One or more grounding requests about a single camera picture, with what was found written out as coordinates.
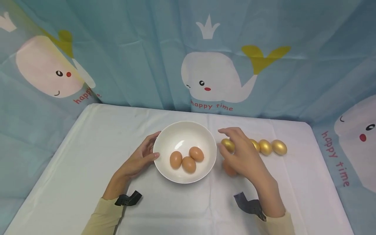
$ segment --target beige sleeve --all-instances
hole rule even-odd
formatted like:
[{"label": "beige sleeve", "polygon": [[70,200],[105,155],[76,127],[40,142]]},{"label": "beige sleeve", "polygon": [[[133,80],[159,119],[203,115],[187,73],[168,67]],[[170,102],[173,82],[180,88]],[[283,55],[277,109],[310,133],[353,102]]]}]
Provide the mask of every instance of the beige sleeve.
[{"label": "beige sleeve", "polygon": [[99,199],[81,235],[113,235],[123,214],[123,206],[116,206],[116,199]]},{"label": "beige sleeve", "polygon": [[286,211],[280,218],[266,217],[266,222],[255,216],[261,235],[295,235],[291,214]]}]

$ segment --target white bowl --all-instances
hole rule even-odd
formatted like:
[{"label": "white bowl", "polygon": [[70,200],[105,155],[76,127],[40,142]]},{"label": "white bowl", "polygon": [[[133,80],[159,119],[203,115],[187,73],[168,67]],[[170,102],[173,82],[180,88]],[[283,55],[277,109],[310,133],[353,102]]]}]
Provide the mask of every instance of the white bowl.
[{"label": "white bowl", "polygon": [[[196,171],[189,174],[182,166],[177,170],[172,169],[171,153],[179,151],[183,157],[189,156],[189,149],[193,146],[199,147],[204,153],[204,160],[196,162]],[[176,183],[193,183],[204,178],[213,168],[217,144],[206,127],[193,121],[180,121],[169,125],[159,134],[153,151],[160,153],[160,157],[154,162],[164,177]]]}]

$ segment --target sleeve cuff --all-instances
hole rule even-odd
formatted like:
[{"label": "sleeve cuff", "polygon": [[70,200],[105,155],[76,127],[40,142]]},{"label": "sleeve cuff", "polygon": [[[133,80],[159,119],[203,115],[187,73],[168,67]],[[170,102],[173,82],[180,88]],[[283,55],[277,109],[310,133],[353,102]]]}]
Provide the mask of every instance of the sleeve cuff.
[{"label": "sleeve cuff", "polygon": [[120,218],[123,214],[124,206],[116,206],[115,202],[117,198],[112,200],[105,200],[103,198],[99,199],[97,207],[94,213],[100,215],[111,215]]}]

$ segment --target black wrist strap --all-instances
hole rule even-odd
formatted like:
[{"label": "black wrist strap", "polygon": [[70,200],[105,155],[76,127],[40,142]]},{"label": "black wrist strap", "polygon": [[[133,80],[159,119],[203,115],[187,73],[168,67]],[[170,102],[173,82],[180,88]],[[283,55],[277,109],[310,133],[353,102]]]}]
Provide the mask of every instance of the black wrist strap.
[{"label": "black wrist strap", "polygon": [[128,197],[125,194],[119,196],[118,200],[115,202],[117,206],[134,206],[141,199],[141,193],[134,191],[134,193]]},{"label": "black wrist strap", "polygon": [[243,192],[235,195],[234,198],[236,203],[238,204],[238,207],[242,211],[248,214],[257,215],[260,218],[260,220],[266,221],[266,216],[262,212],[261,204],[258,199],[248,201]]}]

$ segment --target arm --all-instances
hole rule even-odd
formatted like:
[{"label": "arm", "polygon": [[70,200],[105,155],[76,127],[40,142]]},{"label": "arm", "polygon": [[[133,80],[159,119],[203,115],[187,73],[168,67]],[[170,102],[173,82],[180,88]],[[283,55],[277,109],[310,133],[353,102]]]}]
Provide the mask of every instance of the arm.
[{"label": "arm", "polygon": [[154,142],[159,133],[146,137],[136,151],[114,173],[81,235],[114,234],[124,208],[116,206],[115,202],[124,193],[130,180],[159,157],[159,153],[153,153]]},{"label": "arm", "polygon": [[246,177],[256,188],[263,213],[264,222],[255,216],[262,235],[293,235],[291,216],[286,212],[279,194],[278,183],[269,173],[254,145],[238,127],[218,130],[235,144],[235,153],[229,153],[219,144],[219,151],[229,165]]}]

